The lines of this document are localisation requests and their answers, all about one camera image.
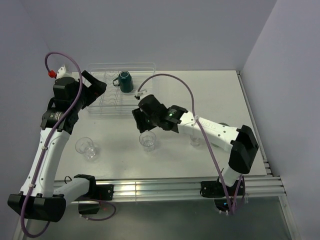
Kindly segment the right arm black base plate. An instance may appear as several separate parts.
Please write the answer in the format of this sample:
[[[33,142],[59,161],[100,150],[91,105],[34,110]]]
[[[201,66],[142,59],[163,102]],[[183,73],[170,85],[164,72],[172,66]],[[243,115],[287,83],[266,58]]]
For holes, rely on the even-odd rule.
[[[239,180],[236,180],[233,186],[226,187],[229,197],[244,196],[246,194],[246,188],[243,181],[240,181],[239,187],[237,188],[238,183]],[[202,181],[200,185],[201,189],[199,193],[204,198],[223,198],[226,196],[223,185],[218,180]]]

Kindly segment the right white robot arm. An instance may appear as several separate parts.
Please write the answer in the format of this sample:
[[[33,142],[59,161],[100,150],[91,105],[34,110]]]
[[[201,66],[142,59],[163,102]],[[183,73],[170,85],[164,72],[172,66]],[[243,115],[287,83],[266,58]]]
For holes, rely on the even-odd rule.
[[[198,117],[177,105],[165,107],[152,94],[145,96],[132,114],[140,133],[158,127],[207,140],[229,153],[222,179],[216,183],[216,189],[222,195],[229,194],[239,177],[251,171],[259,146],[252,129],[247,125],[231,127]]]

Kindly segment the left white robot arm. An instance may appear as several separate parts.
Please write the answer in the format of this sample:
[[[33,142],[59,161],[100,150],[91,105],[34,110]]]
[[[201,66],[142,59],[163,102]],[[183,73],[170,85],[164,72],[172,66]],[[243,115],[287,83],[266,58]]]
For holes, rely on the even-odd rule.
[[[79,119],[79,112],[107,89],[84,70],[81,76],[89,81],[85,86],[79,80],[62,74],[53,85],[50,99],[40,124],[40,141],[28,177],[18,194],[10,194],[7,204],[22,220],[58,222],[66,207],[75,200],[96,197],[98,188],[92,175],[77,174],[62,187],[54,188],[55,176],[63,150]]]

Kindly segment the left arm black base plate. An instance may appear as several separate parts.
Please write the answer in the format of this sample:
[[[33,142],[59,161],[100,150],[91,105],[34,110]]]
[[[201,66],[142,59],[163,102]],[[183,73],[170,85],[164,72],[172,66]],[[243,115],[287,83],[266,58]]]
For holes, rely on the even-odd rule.
[[[114,185],[113,184],[98,184],[95,187],[95,190],[92,195],[82,195],[75,199],[75,201],[111,201],[114,194]]]

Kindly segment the dark teal mug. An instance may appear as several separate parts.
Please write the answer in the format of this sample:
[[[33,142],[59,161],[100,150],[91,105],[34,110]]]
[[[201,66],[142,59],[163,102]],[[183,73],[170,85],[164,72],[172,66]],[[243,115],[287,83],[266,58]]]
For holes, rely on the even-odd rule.
[[[134,89],[133,79],[128,71],[121,71],[112,84],[114,87],[120,87],[123,93],[130,93]]]

